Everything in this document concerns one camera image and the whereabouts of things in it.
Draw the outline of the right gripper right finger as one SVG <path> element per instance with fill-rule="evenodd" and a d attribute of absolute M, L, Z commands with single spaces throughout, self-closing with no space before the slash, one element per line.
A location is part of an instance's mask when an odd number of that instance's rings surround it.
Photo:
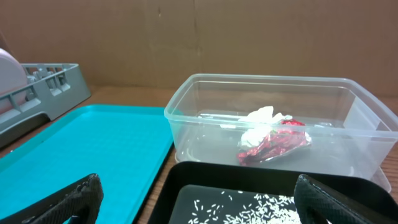
<path fill-rule="evenodd" d="M 302 223 L 397 223 L 305 174 L 296 181 L 294 204 Z"/>

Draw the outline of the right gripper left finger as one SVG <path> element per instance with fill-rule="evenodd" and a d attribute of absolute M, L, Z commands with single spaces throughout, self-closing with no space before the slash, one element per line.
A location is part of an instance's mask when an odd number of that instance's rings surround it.
<path fill-rule="evenodd" d="M 103 197 L 99 175 L 90 174 L 1 219 L 1 224 L 95 223 Z"/>

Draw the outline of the red snack wrapper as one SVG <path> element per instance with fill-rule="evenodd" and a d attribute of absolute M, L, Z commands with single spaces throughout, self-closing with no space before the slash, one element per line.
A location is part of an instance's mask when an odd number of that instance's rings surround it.
<path fill-rule="evenodd" d="M 275 160 L 286 156 L 296 149 L 309 147 L 312 143 L 310 135 L 305 131 L 296 131 L 294 126 L 305 126 L 296 119 L 285 119 L 281 124 L 288 128 L 272 129 L 261 138 L 260 143 L 250 146 L 249 149 L 241 149 L 237 153 L 237 159 L 241 166 L 249 166 L 258 162 Z"/>

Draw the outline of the white rice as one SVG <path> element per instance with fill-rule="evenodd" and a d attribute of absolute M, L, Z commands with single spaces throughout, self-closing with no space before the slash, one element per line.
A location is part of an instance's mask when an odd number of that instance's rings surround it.
<path fill-rule="evenodd" d="M 188 224 L 300 224 L 294 198 L 243 191 L 215 191 L 195 198 L 184 212 Z"/>

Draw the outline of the white tissue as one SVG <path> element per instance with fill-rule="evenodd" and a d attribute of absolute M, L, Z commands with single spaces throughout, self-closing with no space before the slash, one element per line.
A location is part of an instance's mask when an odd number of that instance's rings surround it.
<path fill-rule="evenodd" d="M 264 106 L 247 116 L 239 118 L 238 121 L 254 124 L 253 128 L 245 131 L 241 136 L 240 146 L 244 149 L 250 149 L 260 145 L 262 140 L 271 133 L 272 126 L 282 124 L 283 121 L 292 119 L 289 114 L 274 114 L 273 106 Z"/>

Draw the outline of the large white round plate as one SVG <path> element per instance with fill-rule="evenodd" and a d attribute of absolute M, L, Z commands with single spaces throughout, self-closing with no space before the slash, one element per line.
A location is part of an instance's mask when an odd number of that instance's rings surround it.
<path fill-rule="evenodd" d="M 7 51 L 1 49 L 1 96 L 27 85 L 27 76 L 22 65 Z M 25 103 L 25 91 L 14 95 L 18 105 Z M 1 114 L 11 110 L 11 102 L 1 100 Z"/>

